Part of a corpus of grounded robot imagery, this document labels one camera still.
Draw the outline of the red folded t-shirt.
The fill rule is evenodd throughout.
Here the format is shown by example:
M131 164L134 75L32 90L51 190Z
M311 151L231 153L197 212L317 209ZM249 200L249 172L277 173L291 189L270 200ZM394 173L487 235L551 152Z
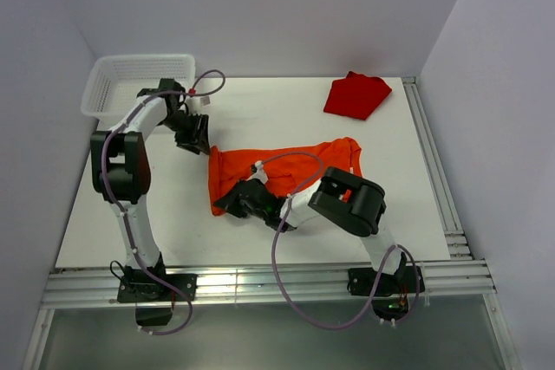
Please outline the red folded t-shirt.
M349 71L331 83L323 111L355 120L366 120L391 94L392 88L380 77Z

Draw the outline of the aluminium front rail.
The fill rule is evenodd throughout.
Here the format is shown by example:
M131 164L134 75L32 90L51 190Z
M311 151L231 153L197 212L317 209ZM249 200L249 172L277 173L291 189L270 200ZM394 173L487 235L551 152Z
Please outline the aluminium front rail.
M361 263L280 265L278 273L294 302L341 301L356 298L347 291L348 269ZM496 292L484 260L420 264L425 295L490 295ZM193 304L283 302L270 266L170 268L169 274L197 275ZM107 268L63 269L49 276L41 309L123 308L116 301L118 281Z

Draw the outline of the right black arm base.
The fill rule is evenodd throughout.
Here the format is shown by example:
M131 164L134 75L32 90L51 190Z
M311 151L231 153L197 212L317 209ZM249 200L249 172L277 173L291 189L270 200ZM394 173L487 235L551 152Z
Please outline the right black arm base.
M419 292L426 290L421 268L416 268ZM353 296L369 296L377 271L372 268L348 269L347 290ZM404 268L396 275L382 274L372 301L374 313L383 320L400 319L410 309L409 295L415 295L418 284L412 268Z

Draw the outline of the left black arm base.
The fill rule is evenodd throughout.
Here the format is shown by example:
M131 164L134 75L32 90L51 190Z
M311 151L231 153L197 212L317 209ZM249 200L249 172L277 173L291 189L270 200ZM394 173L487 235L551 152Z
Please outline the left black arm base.
M116 301L135 306L134 318L141 329L161 331L173 318L178 302L192 302L197 288L197 275L170 274L163 280L171 285L153 281L143 273L133 278L121 278Z

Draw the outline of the aluminium side rail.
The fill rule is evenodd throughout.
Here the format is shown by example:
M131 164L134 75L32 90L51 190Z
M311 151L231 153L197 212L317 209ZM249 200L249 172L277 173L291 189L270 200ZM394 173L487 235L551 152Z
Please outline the aluminium side rail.
M432 184L434 198L438 208L441 224L447 240L447 247L452 261L474 260L468 245L465 231L455 208L447 177L434 142L434 137L425 114L417 86L416 77L403 77L402 85L408 99L421 150Z

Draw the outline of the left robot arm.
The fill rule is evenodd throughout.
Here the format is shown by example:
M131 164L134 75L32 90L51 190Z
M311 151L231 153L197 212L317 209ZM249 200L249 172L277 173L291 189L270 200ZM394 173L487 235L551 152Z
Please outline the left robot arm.
M185 88L174 79L160 80L157 88L143 88L121 121L90 137L92 183L109 203L126 244L127 260L121 267L121 286L128 292L159 300L174 286L147 213L152 175L146 141L158 126L174 133L175 145L194 154L209 154L209 117L193 111L188 98L204 95L196 84Z

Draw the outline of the white perforated plastic basket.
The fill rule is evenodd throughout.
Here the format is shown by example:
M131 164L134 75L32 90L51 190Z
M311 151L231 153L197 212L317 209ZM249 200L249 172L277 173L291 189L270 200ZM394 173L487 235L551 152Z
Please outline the white perforated plastic basket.
M163 78L192 86L196 62L188 54L109 55L93 66L82 95L81 112L103 123L120 120L143 88L156 88Z

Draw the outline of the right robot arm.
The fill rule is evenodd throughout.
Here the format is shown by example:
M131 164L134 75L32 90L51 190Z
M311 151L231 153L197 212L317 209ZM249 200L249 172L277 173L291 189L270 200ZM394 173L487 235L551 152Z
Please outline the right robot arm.
M257 217L266 226L283 232L322 217L361 238L380 291L392 292L403 287L407 256L400 250L386 254L395 240L385 226L385 191L378 184L330 167L308 188L279 197L269 190L262 162L251 170L248 179L239 180L213 205L237 218Z

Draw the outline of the orange t-shirt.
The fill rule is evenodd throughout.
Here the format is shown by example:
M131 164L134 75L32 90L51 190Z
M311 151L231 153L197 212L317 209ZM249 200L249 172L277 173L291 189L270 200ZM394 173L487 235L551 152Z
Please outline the orange t-shirt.
M248 179L251 176L251 166L259 160L264 162L269 191L284 197L315 174L320 162L326 168L334 166L361 176L361 154L362 148L350 137L314 146L275 150L239 149L222 152L213 146L208 162L208 191L212 214L218 217L225 213L215 205L216 201L224 197L239 180Z

